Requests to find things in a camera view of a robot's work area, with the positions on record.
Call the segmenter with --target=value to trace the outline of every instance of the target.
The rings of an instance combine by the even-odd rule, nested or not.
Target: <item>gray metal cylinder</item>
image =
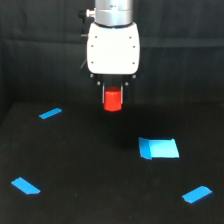
[[[133,0],[95,0],[95,22],[123,26],[133,22]]]

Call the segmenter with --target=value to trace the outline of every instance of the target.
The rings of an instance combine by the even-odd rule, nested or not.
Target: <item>black table surface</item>
[[[173,138],[180,158],[145,160],[138,137]],[[224,223],[223,171],[222,105],[15,103],[0,128],[0,223]],[[18,177],[41,192],[24,194]],[[213,193],[185,202],[199,186]]]

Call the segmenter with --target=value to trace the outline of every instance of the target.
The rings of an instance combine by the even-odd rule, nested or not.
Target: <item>red cylinder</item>
[[[118,111],[122,108],[121,89],[118,87],[109,87],[105,90],[104,110]]]

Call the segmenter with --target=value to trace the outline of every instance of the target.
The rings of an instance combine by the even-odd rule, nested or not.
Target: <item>blue sticky note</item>
[[[209,190],[207,187],[201,186],[185,195],[183,195],[182,197],[184,198],[185,201],[189,202],[189,203],[193,203],[203,197],[205,197],[206,195],[212,193],[211,190]]]
[[[145,159],[152,159],[148,139],[139,138],[139,149],[141,157]]]
[[[51,110],[51,111],[48,111],[48,112],[46,112],[44,114],[39,115],[39,117],[42,118],[42,119],[46,119],[46,118],[51,117],[51,116],[53,116],[55,114],[58,114],[60,112],[62,112],[62,110],[59,109],[59,108],[56,108],[54,110]]]
[[[12,184],[23,191],[25,194],[38,194],[40,192],[40,190],[35,188],[33,185],[31,185],[21,177],[14,180]]]
[[[179,152],[174,139],[149,140],[152,158],[179,158]]]

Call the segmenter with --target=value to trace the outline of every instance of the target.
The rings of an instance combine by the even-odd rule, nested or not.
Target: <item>black backdrop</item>
[[[224,100],[224,2],[135,0],[144,76],[137,104]],[[96,102],[79,73],[86,56],[80,9],[94,0],[1,0],[2,66],[11,101]]]
[[[5,117],[9,109],[9,99],[6,94],[5,80],[2,72],[2,55],[0,54],[0,124]]]

